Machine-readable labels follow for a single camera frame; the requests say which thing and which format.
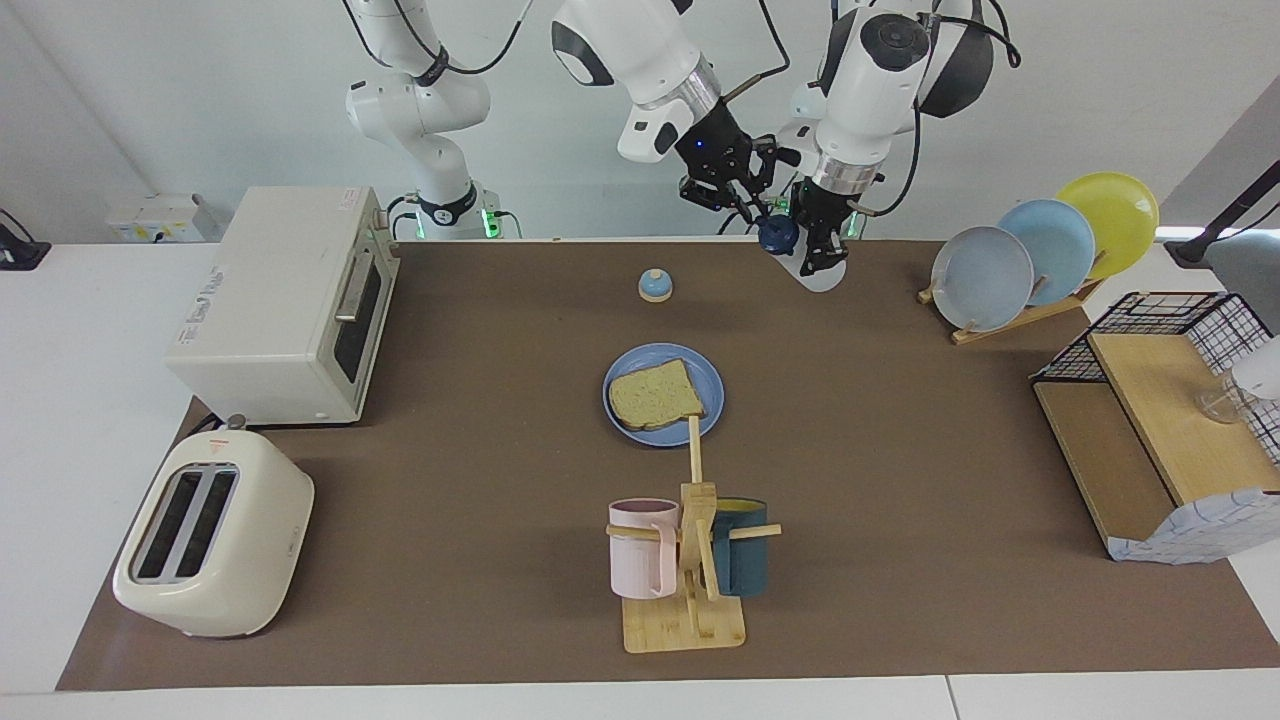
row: pink mug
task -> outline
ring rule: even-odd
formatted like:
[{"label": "pink mug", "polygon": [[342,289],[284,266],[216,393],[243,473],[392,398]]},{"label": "pink mug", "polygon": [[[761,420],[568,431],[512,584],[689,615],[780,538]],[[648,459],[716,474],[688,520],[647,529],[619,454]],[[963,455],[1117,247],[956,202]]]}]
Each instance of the pink mug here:
[{"label": "pink mug", "polygon": [[609,503],[609,524],[658,530],[659,538],[609,538],[609,585],[613,592],[631,600],[673,594],[680,503],[655,497],[618,500]]}]

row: white wall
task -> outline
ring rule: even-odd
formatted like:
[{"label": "white wall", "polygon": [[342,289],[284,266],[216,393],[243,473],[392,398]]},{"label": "white wall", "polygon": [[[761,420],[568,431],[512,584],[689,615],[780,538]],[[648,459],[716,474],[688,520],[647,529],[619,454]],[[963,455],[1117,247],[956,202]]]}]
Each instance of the white wall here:
[{"label": "white wall", "polygon": [[[1204,156],[1169,195],[1160,208],[1166,225],[1204,227],[1258,176],[1280,159],[1280,78],[1245,110],[1213,150]],[[1280,186],[1272,188],[1235,223],[1244,227],[1280,202]],[[1280,228],[1271,215],[1263,228]]]},{"label": "white wall", "polygon": [[[408,186],[399,158],[347,123],[346,86],[380,69],[339,0],[6,1],[156,190],[201,192],[227,219],[252,184],[367,183],[384,199]],[[430,8],[453,55],[479,63],[522,4]],[[1005,4],[1025,64],[997,67],[969,110],[925,119],[915,191],[870,234],[948,236],[1094,169],[1130,172],[1165,197],[1280,72],[1275,0]],[[617,156],[626,94],[581,88],[559,67],[547,29],[558,5],[535,0],[511,55],[486,76],[489,122],[456,133],[474,174],[535,236],[713,232],[719,218],[676,196],[678,160]],[[756,133],[786,119],[826,45],[826,1],[773,5],[795,67],[735,101]],[[750,0],[698,0],[686,27],[726,87],[774,63]],[[5,88],[6,115],[28,111],[10,99]],[[902,138],[868,204],[896,193],[909,154]]]},{"label": "white wall", "polygon": [[37,240],[108,242],[111,200],[146,181],[0,0],[0,208]]}]

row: cable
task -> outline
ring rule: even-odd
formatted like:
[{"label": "cable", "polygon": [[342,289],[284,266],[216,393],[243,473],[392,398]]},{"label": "cable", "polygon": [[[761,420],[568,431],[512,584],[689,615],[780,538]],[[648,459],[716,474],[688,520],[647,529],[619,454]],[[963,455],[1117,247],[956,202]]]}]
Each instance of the cable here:
[{"label": "cable", "polygon": [[769,14],[769,5],[764,0],[760,0],[760,14],[764,15],[764,24],[769,27],[769,36],[773,37],[773,45],[778,49],[778,55],[782,55],[781,65],[760,73],[760,79],[764,79],[787,72],[791,68],[791,55],[787,55],[787,49],[782,45],[782,38],[778,37],[778,28],[773,27],[773,15]]},{"label": "cable", "polygon": [[724,218],[724,224],[721,225],[721,229],[716,231],[716,234],[724,234],[724,231],[728,229],[728,224],[732,223],[733,220],[736,220],[740,217],[742,217],[742,215],[737,210],[730,213],[730,215],[727,218]]},{"label": "cable", "polygon": [[511,210],[498,210],[497,213],[493,214],[493,217],[511,218],[512,220],[516,220],[516,234],[518,234],[521,240],[525,238],[525,228],[520,227],[520,218],[515,213],[512,213]]},{"label": "cable", "polygon": [[360,38],[360,44],[364,45],[365,53],[367,53],[369,56],[372,58],[374,61],[378,63],[379,65],[381,65],[381,67],[384,67],[387,69],[393,69],[390,65],[388,65],[387,63],[381,61],[381,59],[379,59],[378,55],[374,55],[374,51],[369,47],[369,41],[365,40],[365,33],[361,32],[360,23],[356,22],[356,13],[353,13],[351,10],[351,3],[348,3],[347,0],[342,0],[342,5],[344,8],[347,8],[347,17],[351,18],[351,27],[356,28],[356,37],[358,37]]},{"label": "cable", "polygon": [[878,218],[881,215],[887,215],[893,210],[897,210],[897,206],[901,205],[902,200],[906,199],[906,193],[911,191],[911,183],[915,182],[915,169],[920,164],[920,104],[913,102],[911,110],[915,115],[915,138],[911,142],[911,168],[906,170],[906,182],[902,183],[902,191],[897,193],[897,200],[893,200],[893,202],[890,204],[890,206],[884,208],[883,210],[872,210],[870,208],[863,208],[861,205],[854,202],[852,200],[849,201],[850,208],[858,210],[859,213],[867,215],[868,218]]},{"label": "cable", "polygon": [[[972,27],[982,33],[986,33],[1005,45],[1005,53],[1009,55],[1009,67],[1018,68],[1023,64],[1023,54],[1014,45],[1014,41],[1009,36],[1009,18],[1005,17],[1005,9],[1000,6],[998,0],[987,0],[991,6],[996,10],[996,17],[1000,18],[1000,29],[995,29],[989,26],[972,20],[969,18],[956,18],[952,15],[937,15],[937,18],[945,23],[956,23],[965,27]],[[937,3],[934,3],[934,13],[937,12]]]},{"label": "cable", "polygon": [[396,211],[396,208],[399,206],[399,204],[404,202],[406,200],[408,200],[408,195],[401,195],[396,200],[392,200],[392,204],[387,206],[387,217],[390,218],[392,213]]},{"label": "cable", "polygon": [[5,210],[4,208],[0,208],[0,213],[3,213],[5,218],[9,218],[9,222],[18,225],[18,229],[22,231],[22,234],[27,236],[27,242],[36,242],[36,236],[31,234],[31,231],[27,229],[27,225],[22,224],[22,222],[18,220],[18,218],[14,218],[13,213]]},{"label": "cable", "polygon": [[1263,213],[1262,217],[1258,218],[1257,220],[1253,220],[1252,223],[1244,225],[1243,228],[1233,232],[1231,234],[1229,234],[1226,237],[1220,237],[1219,240],[1220,241],[1221,240],[1231,240],[1233,237],[1240,234],[1242,232],[1252,231],[1253,228],[1256,228],[1256,227],[1261,225],[1262,223],[1265,223],[1267,220],[1267,218],[1270,218],[1271,214],[1275,213],[1276,210],[1280,210],[1280,202],[1276,202],[1275,205],[1272,205],[1271,209],[1267,210],[1266,213]]},{"label": "cable", "polygon": [[403,220],[404,218],[416,218],[416,217],[417,215],[415,215],[413,213],[401,213],[399,215],[396,215],[396,219],[392,220],[392,240],[399,242],[399,236],[396,234],[396,228],[399,227],[401,220]]},{"label": "cable", "polygon": [[773,24],[773,15],[769,14],[769,6],[768,4],[765,4],[764,0],[759,0],[759,3],[760,3],[760,14],[764,15],[764,24],[769,27],[769,36],[773,37],[773,45],[778,49],[778,54],[782,55],[782,64],[776,68],[764,70],[762,73],[755,73],[754,76],[742,81],[741,85],[739,85],[737,87],[731,90],[727,95],[724,95],[723,97],[724,104],[732,102],[735,97],[742,95],[748,90],[751,90],[753,87],[755,87],[755,83],[760,82],[762,79],[767,77],[773,77],[778,73],[785,73],[791,68],[791,55],[787,54],[787,49],[782,44],[782,38],[778,37],[778,28],[774,27]]},{"label": "cable", "polygon": [[[404,5],[401,4],[401,0],[394,0],[394,3],[396,3],[396,10],[399,12],[401,19],[404,20],[404,27],[408,28],[410,35],[413,36],[415,41],[417,41],[417,46],[421,47],[422,51],[426,53],[431,58],[431,60],[434,60],[436,63],[440,61],[440,56],[438,54],[433,53],[431,49],[426,46],[426,42],[422,41],[422,36],[420,36],[417,33],[417,28],[415,28],[413,27],[413,22],[408,19],[408,13],[404,12]],[[466,68],[460,68],[457,65],[452,65],[448,61],[445,61],[444,63],[444,69],[453,70],[453,72],[458,73],[460,76],[477,76],[477,74],[483,74],[483,73],[486,73],[486,72],[492,70],[494,67],[497,67],[498,63],[502,61],[503,58],[507,56],[507,51],[511,50],[511,44],[516,41],[516,33],[520,32],[520,26],[522,26],[525,23],[525,15],[529,14],[529,8],[531,8],[532,4],[534,4],[534,0],[526,0],[525,9],[520,12],[520,15],[516,18],[516,24],[512,26],[512,28],[511,28],[511,35],[507,36],[507,42],[502,46],[502,50],[498,51],[498,55],[494,56],[493,60],[489,60],[489,63],[486,63],[485,65],[483,65],[480,68],[476,68],[474,70],[468,70]]]}]

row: wire basket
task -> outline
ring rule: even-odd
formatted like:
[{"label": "wire basket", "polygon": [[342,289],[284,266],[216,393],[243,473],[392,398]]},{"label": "wire basket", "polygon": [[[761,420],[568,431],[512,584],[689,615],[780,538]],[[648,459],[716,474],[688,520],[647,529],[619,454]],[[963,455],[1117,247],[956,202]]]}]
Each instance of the wire basket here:
[{"label": "wire basket", "polygon": [[[1107,382],[1089,347],[1089,336],[1094,333],[1184,334],[1215,375],[1271,340],[1271,332],[1239,295],[1132,292],[1059,352],[1032,382]],[[1280,402],[1254,406],[1247,421],[1271,461],[1280,466]]]}]

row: small blue lid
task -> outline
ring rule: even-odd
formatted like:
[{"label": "small blue lid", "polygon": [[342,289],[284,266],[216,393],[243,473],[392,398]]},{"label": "small blue lid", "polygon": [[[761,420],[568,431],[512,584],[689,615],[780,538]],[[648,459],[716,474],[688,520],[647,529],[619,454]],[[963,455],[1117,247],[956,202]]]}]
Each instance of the small blue lid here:
[{"label": "small blue lid", "polygon": [[760,224],[756,240],[769,255],[791,255],[800,240],[800,228],[786,215],[769,215]]},{"label": "small blue lid", "polygon": [[671,295],[671,275],[660,268],[652,268],[640,275],[640,295],[659,299]]}]

